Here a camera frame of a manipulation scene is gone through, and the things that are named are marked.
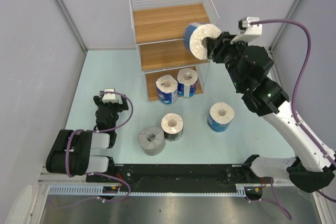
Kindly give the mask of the blue white-striped toilet roll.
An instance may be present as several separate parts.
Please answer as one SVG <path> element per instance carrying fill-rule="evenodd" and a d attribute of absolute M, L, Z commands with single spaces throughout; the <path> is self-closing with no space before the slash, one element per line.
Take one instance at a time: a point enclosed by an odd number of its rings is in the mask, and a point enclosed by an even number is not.
<path fill-rule="evenodd" d="M 182 97 L 192 97 L 197 89 L 198 75 L 197 72 L 191 68 L 183 68 L 178 72 L 177 82 L 178 95 Z"/>

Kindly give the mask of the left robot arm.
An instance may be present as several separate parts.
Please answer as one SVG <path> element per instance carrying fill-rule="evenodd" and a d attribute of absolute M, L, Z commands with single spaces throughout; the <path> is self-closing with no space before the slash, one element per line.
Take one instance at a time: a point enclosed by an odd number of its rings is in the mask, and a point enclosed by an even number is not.
<path fill-rule="evenodd" d="M 114 89 L 101 91 L 93 101 L 97 106 L 95 127 L 93 130 L 60 130 L 46 159 L 47 172 L 69 177 L 97 173 L 105 182 L 115 178 L 111 158 L 93 155 L 91 151 L 115 145 L 116 130 L 129 122 L 134 107 L 127 96 Z"/>

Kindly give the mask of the black-wrapped toilet roll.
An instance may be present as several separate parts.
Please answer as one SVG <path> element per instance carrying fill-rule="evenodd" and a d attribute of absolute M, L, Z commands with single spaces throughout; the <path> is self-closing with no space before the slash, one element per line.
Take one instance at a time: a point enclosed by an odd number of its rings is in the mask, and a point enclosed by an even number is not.
<path fill-rule="evenodd" d="M 184 123 L 180 115 L 175 113 L 166 114 L 161 121 L 164 137 L 168 141 L 177 141 L 183 135 Z"/>

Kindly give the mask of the blue-wrapped toilet roll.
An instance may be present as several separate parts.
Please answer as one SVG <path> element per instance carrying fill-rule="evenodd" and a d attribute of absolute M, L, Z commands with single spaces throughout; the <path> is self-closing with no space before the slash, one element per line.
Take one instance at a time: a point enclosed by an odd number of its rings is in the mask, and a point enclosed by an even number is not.
<path fill-rule="evenodd" d="M 224 102 L 217 102 L 209 110 L 207 124 L 214 132 L 223 132 L 229 127 L 234 115 L 231 106 Z"/>

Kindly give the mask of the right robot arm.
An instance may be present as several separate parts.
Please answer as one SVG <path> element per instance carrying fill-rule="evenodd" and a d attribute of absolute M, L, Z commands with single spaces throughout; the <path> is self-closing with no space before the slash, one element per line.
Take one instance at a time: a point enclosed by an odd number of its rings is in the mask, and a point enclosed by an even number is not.
<path fill-rule="evenodd" d="M 314 143 L 312 131 L 295 121 L 297 114 L 291 109 L 289 96 L 267 76 L 274 62 L 266 49 L 244 41 L 233 42 L 233 38 L 228 32 L 205 38 L 202 45 L 208 59 L 225 65 L 249 111 L 271 124 L 295 153 L 291 158 L 252 155 L 244 162 L 243 179 L 249 183 L 260 177 L 286 179 L 307 193 L 329 186 L 335 178 L 335 152 L 320 150 L 323 143 Z"/>

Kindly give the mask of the blue cartoon-print toilet roll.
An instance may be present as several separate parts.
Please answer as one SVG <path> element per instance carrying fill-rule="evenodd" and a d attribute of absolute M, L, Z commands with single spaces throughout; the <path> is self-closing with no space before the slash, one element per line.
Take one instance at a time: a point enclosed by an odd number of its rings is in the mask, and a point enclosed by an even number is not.
<path fill-rule="evenodd" d="M 184 47 L 197 59 L 207 60 L 207 44 L 205 39 L 216 39 L 222 31 L 211 23 L 190 23 L 184 30 Z"/>

